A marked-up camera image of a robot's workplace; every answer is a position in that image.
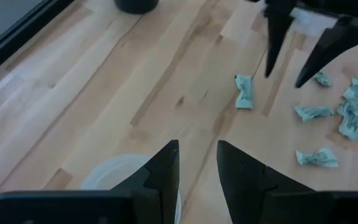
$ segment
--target light wood surface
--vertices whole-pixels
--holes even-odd
[[[143,16],[77,0],[0,66],[0,192],[78,189],[101,162],[180,141],[182,223],[230,223],[216,166],[225,139],[316,190],[358,190],[358,141],[341,118],[302,123],[293,107],[336,106],[358,75],[358,47],[324,71],[332,88],[294,89],[317,42],[291,30],[271,78],[261,5],[160,0]],[[237,110],[237,74],[255,109]],[[329,146],[339,167],[301,167],[295,150]]]

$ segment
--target black pot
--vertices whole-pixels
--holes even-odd
[[[158,0],[114,0],[117,7],[130,14],[145,14],[155,9]]]

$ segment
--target black object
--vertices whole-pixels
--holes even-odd
[[[226,141],[217,161],[233,224],[358,223],[358,192],[316,192]]]
[[[265,76],[273,70],[285,35],[293,18],[294,7],[338,18],[326,29],[303,67],[295,86],[300,88],[338,55],[358,45],[358,0],[265,0],[268,20],[268,57]]]
[[[174,223],[178,186],[179,143],[172,140],[111,190],[0,194],[0,224]]]
[[[131,14],[145,14],[158,4],[158,0],[114,0],[114,2],[120,10]]]
[[[73,1],[0,1],[0,65]]]

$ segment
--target white container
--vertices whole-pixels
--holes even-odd
[[[108,159],[92,170],[82,183],[82,190],[109,190],[141,168],[151,157],[125,154]],[[175,224],[180,223],[181,200],[178,192]]]

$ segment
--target wood grain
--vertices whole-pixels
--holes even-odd
[[[338,115],[302,123],[294,106],[336,108],[358,75],[358,46],[295,89],[318,37],[290,30],[264,77],[263,5],[160,0],[143,16],[111,0],[71,4],[0,66],[0,192],[78,189],[101,162],[180,143],[182,223],[230,223],[216,144],[225,139],[316,190],[358,190],[358,141]],[[254,109],[238,110],[234,76],[253,76]],[[295,150],[329,146],[337,169],[301,167]]]

